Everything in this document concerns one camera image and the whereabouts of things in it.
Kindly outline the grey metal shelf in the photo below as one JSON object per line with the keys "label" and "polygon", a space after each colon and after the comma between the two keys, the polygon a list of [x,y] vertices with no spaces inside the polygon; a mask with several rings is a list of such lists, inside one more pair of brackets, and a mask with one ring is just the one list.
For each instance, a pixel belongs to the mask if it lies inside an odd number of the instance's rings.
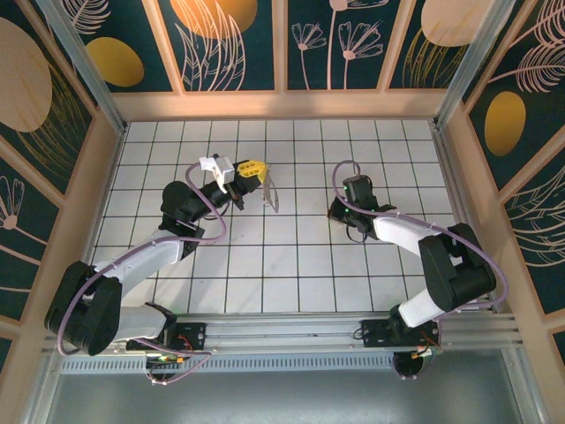
{"label": "grey metal shelf", "polygon": [[167,387],[140,375],[66,375],[48,424],[525,424],[501,379],[402,381],[358,371],[194,374]]}

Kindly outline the aluminium side rail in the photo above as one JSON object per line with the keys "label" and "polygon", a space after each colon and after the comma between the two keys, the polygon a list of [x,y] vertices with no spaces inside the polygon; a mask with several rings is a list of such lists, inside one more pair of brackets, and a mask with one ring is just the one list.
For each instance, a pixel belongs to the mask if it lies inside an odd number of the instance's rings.
{"label": "aluminium side rail", "polygon": [[[441,132],[432,130],[433,142],[438,156],[439,164],[441,167],[442,176],[445,181],[446,190],[448,193],[449,202],[452,208],[452,213],[456,223],[467,223],[472,226],[472,221],[467,212],[465,205],[465,196],[461,185],[459,184],[459,174],[460,172],[456,166],[451,162],[450,150],[448,143],[444,140]],[[457,312],[471,312],[471,311],[491,311],[496,313],[496,307],[494,306],[482,306],[480,307],[478,303],[489,302],[491,300],[492,293],[487,293],[486,296],[482,298],[475,299],[468,303],[466,306],[460,307]]]}

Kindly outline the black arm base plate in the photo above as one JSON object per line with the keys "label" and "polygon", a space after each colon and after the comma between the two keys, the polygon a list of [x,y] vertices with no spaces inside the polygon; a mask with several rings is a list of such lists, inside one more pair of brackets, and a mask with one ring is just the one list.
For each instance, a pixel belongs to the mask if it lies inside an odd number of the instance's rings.
{"label": "black arm base plate", "polygon": [[204,322],[174,322],[161,327],[148,327],[140,333],[147,340],[174,351],[203,351],[207,325]]}
{"label": "black arm base plate", "polygon": [[441,344],[440,331],[433,321],[411,328],[392,319],[363,320],[360,329],[365,348],[409,352]]}

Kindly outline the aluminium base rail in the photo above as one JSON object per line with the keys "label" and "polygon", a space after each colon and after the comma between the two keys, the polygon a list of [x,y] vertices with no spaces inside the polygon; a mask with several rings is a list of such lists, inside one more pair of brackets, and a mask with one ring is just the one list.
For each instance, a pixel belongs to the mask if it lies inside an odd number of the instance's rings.
{"label": "aluminium base rail", "polygon": [[[207,325],[204,350],[216,354],[346,352],[365,348],[363,320],[385,319],[384,314],[189,314],[177,322]],[[523,345],[515,317],[490,311],[454,313],[436,322],[440,348],[482,350],[520,348]]]}

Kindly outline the small wired controller board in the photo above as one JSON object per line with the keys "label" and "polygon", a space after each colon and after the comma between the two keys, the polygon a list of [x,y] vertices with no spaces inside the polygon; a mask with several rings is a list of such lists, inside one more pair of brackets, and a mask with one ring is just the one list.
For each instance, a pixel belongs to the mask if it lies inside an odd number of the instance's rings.
{"label": "small wired controller board", "polygon": [[394,352],[392,368],[403,381],[416,380],[443,350],[436,345],[417,346],[410,352]]}
{"label": "small wired controller board", "polygon": [[146,369],[151,367],[168,366],[178,367],[188,361],[192,355],[177,355],[166,352],[158,352],[147,354],[146,356]]}

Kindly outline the aluminium frame post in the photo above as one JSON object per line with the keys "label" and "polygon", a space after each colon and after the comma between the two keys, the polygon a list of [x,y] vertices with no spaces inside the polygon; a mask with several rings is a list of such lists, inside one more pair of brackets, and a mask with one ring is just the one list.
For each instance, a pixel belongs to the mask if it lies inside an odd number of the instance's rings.
{"label": "aluminium frame post", "polygon": [[105,117],[119,135],[126,122],[120,115],[107,83],[87,52],[82,35],[94,35],[111,14],[109,0],[33,0],[45,23],[86,84]]}
{"label": "aluminium frame post", "polygon": [[435,131],[441,132],[447,126],[472,80],[479,74],[479,68],[493,50],[493,46],[500,33],[503,32],[504,26],[513,21],[511,18],[512,12],[516,8],[516,4],[521,1],[493,0],[489,5],[485,17],[479,21],[478,30],[449,83],[445,98],[437,114],[433,117],[432,128]]}

